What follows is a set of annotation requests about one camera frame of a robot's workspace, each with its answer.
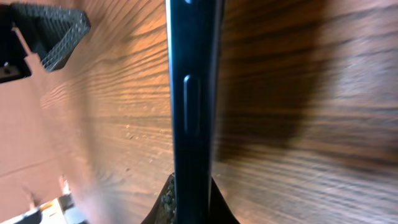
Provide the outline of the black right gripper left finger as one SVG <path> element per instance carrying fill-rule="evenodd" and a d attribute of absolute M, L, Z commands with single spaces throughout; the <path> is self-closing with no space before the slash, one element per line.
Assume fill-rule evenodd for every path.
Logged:
<path fill-rule="evenodd" d="M 142 224 L 176 224 L 177 203 L 175 199 L 175 174 L 169 175 L 154 206 Z"/>

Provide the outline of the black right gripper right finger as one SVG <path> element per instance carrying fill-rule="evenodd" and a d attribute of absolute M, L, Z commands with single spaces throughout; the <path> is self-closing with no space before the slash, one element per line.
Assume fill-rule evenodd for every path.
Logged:
<path fill-rule="evenodd" d="M 209 223 L 239 224 L 239 221 L 229 209 L 214 179 L 211 179 Z"/>

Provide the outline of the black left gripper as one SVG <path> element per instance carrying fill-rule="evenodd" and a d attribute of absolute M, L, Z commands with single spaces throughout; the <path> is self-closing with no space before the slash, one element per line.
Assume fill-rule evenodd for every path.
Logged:
<path fill-rule="evenodd" d="M 79 9 L 21 2 L 1 4 L 1 83 L 31 76 L 25 61 L 27 53 L 13 23 L 47 72 L 62 69 L 91 28 L 85 11 Z"/>

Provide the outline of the cardboard backdrop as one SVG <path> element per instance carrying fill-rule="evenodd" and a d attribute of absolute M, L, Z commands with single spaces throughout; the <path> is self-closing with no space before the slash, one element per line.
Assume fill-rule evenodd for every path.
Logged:
<path fill-rule="evenodd" d="M 26 60 L 31 77 L 1 84 L 1 220 L 27 211 L 29 194 L 41 202 L 59 197 L 65 179 L 89 223 L 104 223 L 78 113 L 53 95 L 68 93 L 67 72 L 45 72 L 34 54 Z"/>

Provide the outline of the Samsung Galaxy smartphone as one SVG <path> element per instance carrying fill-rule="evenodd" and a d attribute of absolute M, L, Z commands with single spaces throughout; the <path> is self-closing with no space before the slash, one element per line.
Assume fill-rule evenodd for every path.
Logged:
<path fill-rule="evenodd" d="M 224 1 L 165 6 L 177 223 L 207 223 Z"/>

